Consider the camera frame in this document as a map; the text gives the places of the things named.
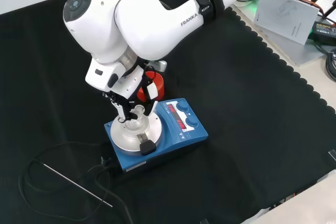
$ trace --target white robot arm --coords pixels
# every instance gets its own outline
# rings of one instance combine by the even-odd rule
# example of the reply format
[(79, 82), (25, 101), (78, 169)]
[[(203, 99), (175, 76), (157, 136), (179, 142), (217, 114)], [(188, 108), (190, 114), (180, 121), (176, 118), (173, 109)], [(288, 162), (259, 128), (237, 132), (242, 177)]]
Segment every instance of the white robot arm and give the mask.
[[(86, 81), (113, 93), (112, 104), (119, 116), (129, 120), (124, 108), (143, 85), (145, 64), (166, 56), (183, 38), (236, 0), (189, 0), (166, 9), (159, 0), (68, 0), (64, 22), (78, 44), (92, 55)], [(157, 96), (154, 84), (148, 99)]]

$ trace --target red container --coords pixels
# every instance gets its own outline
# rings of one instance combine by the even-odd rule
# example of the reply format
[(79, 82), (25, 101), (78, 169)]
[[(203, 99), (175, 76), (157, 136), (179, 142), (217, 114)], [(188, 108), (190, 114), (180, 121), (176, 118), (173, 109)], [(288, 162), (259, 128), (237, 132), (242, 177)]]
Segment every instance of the red container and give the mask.
[[(157, 88), (157, 92), (158, 92), (158, 95), (157, 95), (157, 98), (156, 100), (157, 101), (161, 101), (164, 97), (164, 85), (163, 85), (163, 78), (162, 76), (159, 74), (159, 73), (155, 73), (153, 71), (147, 71), (146, 72), (146, 75), (153, 79), (154, 76), (154, 84), (156, 85), (156, 88)], [(139, 98), (140, 101), (142, 102), (145, 102), (146, 101), (146, 95), (143, 93), (143, 90), (142, 88), (139, 89), (138, 93), (137, 93), (137, 96)]]

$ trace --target black cloth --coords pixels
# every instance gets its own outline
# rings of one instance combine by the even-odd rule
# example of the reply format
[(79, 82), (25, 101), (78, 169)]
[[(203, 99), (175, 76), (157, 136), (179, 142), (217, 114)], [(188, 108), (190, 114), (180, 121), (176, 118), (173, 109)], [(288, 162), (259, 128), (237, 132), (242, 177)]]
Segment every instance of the black cloth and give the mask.
[[(161, 0), (176, 8), (187, 0)], [(66, 0), (49, 0), (0, 16), (0, 216), (3, 223), (69, 223), (26, 207), (17, 179), (26, 163), (66, 141), (108, 142), (104, 123), (116, 111), (85, 83), (91, 56), (62, 21)], [(208, 140), (138, 175), (113, 177), (113, 191), (135, 223), (241, 223), (333, 169), (334, 110), (227, 9), (166, 58), (166, 99), (186, 98)], [(64, 147), (41, 158), (74, 179), (100, 163), (89, 147)], [(32, 180), (63, 180), (39, 166)], [(84, 185), (102, 197), (88, 180)], [(98, 204), (77, 188), (39, 195), (36, 208), (73, 218)], [(123, 208), (102, 206), (85, 223), (127, 223)]]

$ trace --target electronic device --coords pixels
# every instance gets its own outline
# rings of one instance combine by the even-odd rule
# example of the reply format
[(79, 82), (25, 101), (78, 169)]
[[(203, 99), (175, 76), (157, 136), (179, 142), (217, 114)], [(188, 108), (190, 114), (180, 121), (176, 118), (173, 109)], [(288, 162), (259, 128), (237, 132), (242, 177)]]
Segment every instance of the electronic device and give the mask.
[(158, 141), (155, 142), (156, 151), (146, 156), (141, 155), (140, 152), (141, 140), (135, 138), (129, 141), (125, 139), (113, 140), (111, 137), (111, 132), (114, 130), (113, 121), (105, 124), (105, 130), (121, 168), (126, 172), (150, 162), (159, 155), (203, 141), (208, 137), (201, 122), (185, 99), (159, 102), (153, 115), (153, 120), (162, 122), (162, 131)]

